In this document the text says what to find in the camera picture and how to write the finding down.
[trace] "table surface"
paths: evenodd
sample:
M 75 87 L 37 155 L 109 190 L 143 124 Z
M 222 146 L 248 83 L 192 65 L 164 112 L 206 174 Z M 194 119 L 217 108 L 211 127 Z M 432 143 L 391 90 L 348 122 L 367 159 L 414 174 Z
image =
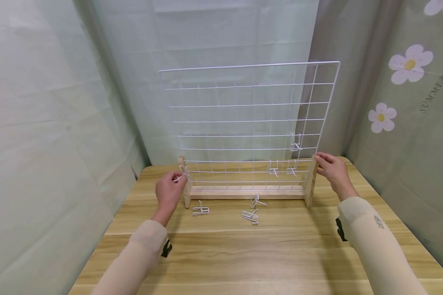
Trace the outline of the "table surface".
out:
M 398 239 L 430 295 L 443 295 L 443 269 L 358 170 L 345 158 L 352 183 Z M 133 231 L 152 216 L 156 181 L 178 165 L 141 173 L 69 294 L 91 294 Z M 193 217 L 179 203 L 167 230 L 171 254 L 147 277 L 138 294 L 372 295 L 355 250 L 336 233 L 336 194 L 319 176 L 312 208 L 302 200 L 265 200 L 258 225 L 241 218 L 249 200 L 209 200 L 210 214 Z M 191 202 L 191 207 L 198 205 Z

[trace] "wooden base stand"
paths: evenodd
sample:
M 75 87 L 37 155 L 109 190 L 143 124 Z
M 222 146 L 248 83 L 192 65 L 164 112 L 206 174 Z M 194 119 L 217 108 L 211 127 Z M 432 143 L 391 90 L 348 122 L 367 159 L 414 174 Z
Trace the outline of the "wooden base stand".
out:
M 190 181 L 184 187 L 182 193 L 184 205 L 189 208 L 190 201 L 194 200 L 239 200 L 252 199 L 259 195 L 264 200 L 305 200 L 307 208 L 310 209 L 313 201 L 315 188 L 315 178 L 317 176 L 318 163 L 312 156 L 312 161 L 308 167 L 308 176 L 305 187 L 301 185 L 294 186 L 192 186 Z M 185 167 L 184 156 L 179 157 L 179 165 Z

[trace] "yellow flower center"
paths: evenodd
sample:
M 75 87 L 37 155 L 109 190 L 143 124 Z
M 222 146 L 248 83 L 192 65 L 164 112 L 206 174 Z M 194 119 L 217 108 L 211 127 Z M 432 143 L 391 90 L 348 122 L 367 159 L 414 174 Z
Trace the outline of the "yellow flower center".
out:
M 411 69 L 413 69 L 413 68 L 415 67 L 415 64 L 416 64 L 416 63 L 417 63 L 417 62 L 415 62 L 414 59 L 409 59 L 409 60 L 407 60 L 407 62 L 405 63 L 404 68 L 405 68 L 406 70 L 411 70 Z
M 386 116 L 384 116 L 384 114 L 377 115 L 377 121 L 383 122 L 385 119 L 386 119 Z

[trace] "metal grid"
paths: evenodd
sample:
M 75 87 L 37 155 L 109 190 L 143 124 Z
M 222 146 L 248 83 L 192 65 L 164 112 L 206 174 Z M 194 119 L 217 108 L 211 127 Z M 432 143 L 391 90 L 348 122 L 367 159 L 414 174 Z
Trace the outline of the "metal grid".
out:
M 298 188 L 339 68 L 322 61 L 159 71 L 193 190 Z

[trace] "hand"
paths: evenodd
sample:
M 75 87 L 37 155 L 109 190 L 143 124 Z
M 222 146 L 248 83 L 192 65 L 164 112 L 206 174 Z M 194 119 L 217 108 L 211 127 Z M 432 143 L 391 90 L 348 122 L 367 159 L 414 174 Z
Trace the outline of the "hand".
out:
M 156 197 L 158 199 L 158 209 L 153 215 L 155 220 L 167 226 L 169 219 L 176 210 L 182 191 L 187 183 L 187 176 L 180 171 L 170 171 L 158 180 L 156 183 Z
M 324 152 L 318 152 L 315 161 L 319 164 L 317 173 L 327 178 L 340 201 L 359 196 L 349 179 L 345 162 Z

